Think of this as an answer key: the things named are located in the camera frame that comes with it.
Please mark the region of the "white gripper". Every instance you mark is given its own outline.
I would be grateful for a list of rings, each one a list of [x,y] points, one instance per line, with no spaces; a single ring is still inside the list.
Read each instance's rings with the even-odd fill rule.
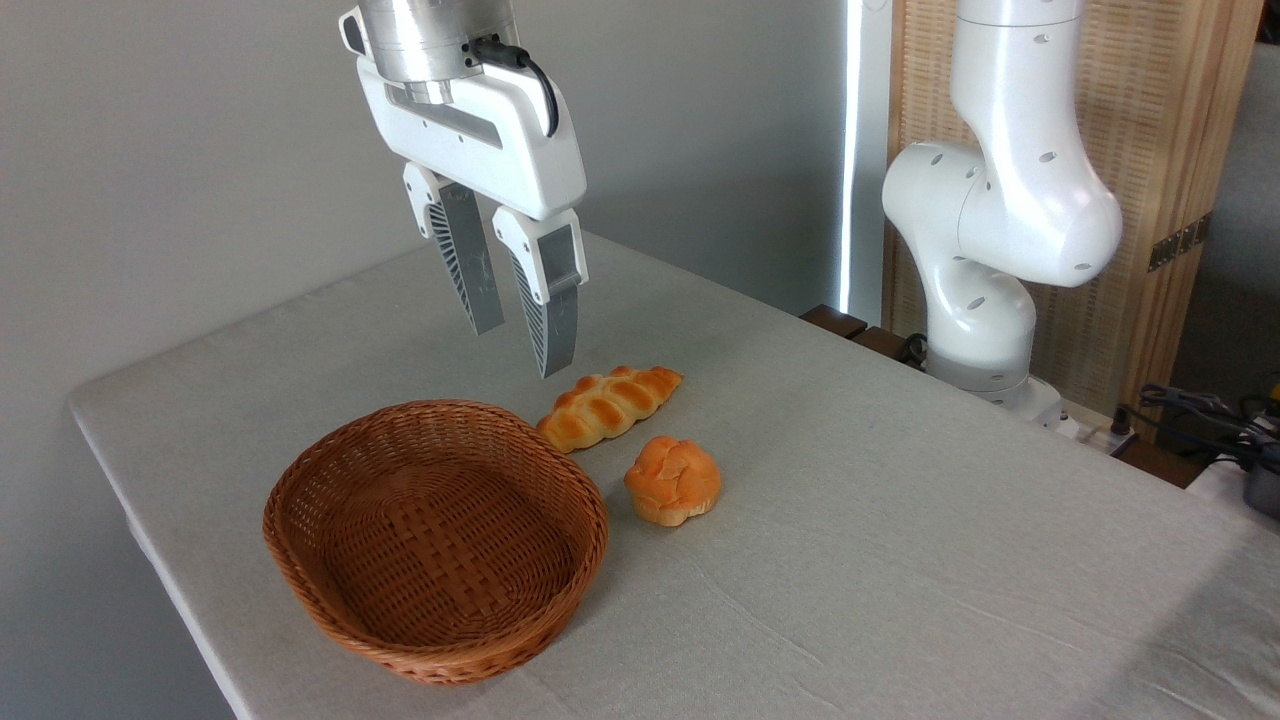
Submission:
[[[582,232],[571,209],[581,202],[586,178],[567,109],[547,136],[541,86],[525,73],[490,67],[451,81],[451,102],[425,104],[383,79],[370,59],[357,58],[356,68],[387,146],[410,160],[402,181],[415,222],[439,247],[475,333],[497,328],[504,316],[472,190],[508,206],[495,210],[493,225],[512,260],[540,375],[567,368],[576,347],[579,287],[588,281]]]

